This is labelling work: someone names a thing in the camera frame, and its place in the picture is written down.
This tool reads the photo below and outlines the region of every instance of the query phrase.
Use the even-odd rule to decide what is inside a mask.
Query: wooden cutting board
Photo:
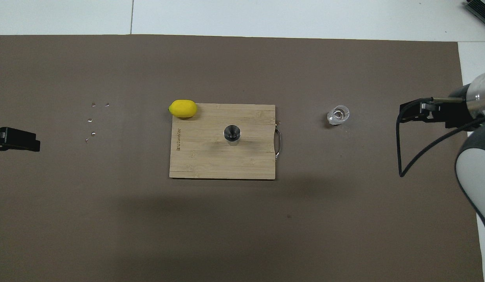
[[[223,136],[237,125],[231,146]],[[169,177],[275,179],[275,105],[197,104],[191,118],[173,116]]]

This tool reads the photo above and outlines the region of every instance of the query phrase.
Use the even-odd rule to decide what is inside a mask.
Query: yellow lemon
[[[177,118],[190,118],[197,112],[197,105],[192,100],[176,100],[169,106],[169,112]]]

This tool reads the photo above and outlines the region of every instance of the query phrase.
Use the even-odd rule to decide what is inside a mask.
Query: black cable
[[[412,107],[413,105],[415,105],[416,103],[421,103],[421,102],[429,102],[429,101],[432,101],[432,98],[422,98],[422,99],[418,99],[418,100],[415,100],[411,103],[409,103],[406,107],[404,107],[403,109],[400,110],[400,113],[399,115],[397,116],[397,121],[396,121],[396,140],[397,140],[397,162],[398,162],[398,173],[399,173],[399,176],[400,177],[404,177],[404,175],[406,175],[407,171],[409,171],[409,168],[411,168],[411,166],[425,153],[427,152],[428,150],[430,150],[432,147],[434,147],[435,145],[437,145],[438,143],[441,143],[441,141],[444,141],[445,139],[448,139],[449,137],[459,133],[459,132],[462,132],[463,130],[466,130],[467,128],[470,128],[470,127],[473,127],[475,125],[479,125],[480,123],[483,123],[485,122],[485,117],[482,117],[482,118],[479,118],[479,119],[476,119],[476,120],[473,120],[469,123],[466,123],[465,125],[462,125],[461,127],[455,129],[455,130],[452,130],[446,134],[444,134],[443,136],[435,139],[435,141],[433,141],[432,143],[428,144],[428,146],[426,146],[425,148],[423,148],[423,150],[421,150],[418,154],[416,154],[415,157],[413,157],[413,159],[411,159],[411,161],[409,162],[409,164],[406,166],[406,168],[404,168],[404,170],[402,170],[402,161],[400,159],[400,136],[399,136],[399,124],[400,124],[400,120],[402,119],[402,115],[404,114],[405,111],[407,111],[407,109],[409,107]]]
[[[421,98],[414,100],[413,102],[410,102],[407,104],[404,108],[402,108],[399,111],[399,115],[397,116],[397,121],[396,121],[396,142],[397,142],[397,164],[398,164],[398,171],[399,171],[399,176],[403,177],[404,175],[401,175],[402,173],[402,161],[400,159],[400,136],[399,136],[399,125],[400,125],[400,120],[402,120],[402,116],[404,113],[407,111],[407,109],[413,107],[416,104],[420,104],[423,102],[431,102],[434,98]]]

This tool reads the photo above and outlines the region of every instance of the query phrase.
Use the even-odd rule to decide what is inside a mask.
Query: cutting board handle
[[[280,148],[281,148],[281,140],[282,138],[280,137],[280,130],[279,128],[277,127],[277,124],[275,123],[275,133],[279,136],[279,148],[278,150],[275,152],[275,159],[277,159],[277,157],[279,156],[279,153],[280,153]]]

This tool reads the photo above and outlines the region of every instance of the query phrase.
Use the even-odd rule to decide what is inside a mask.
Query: glass cup
[[[341,125],[350,116],[350,111],[344,105],[338,105],[328,113],[328,122],[331,125]]]

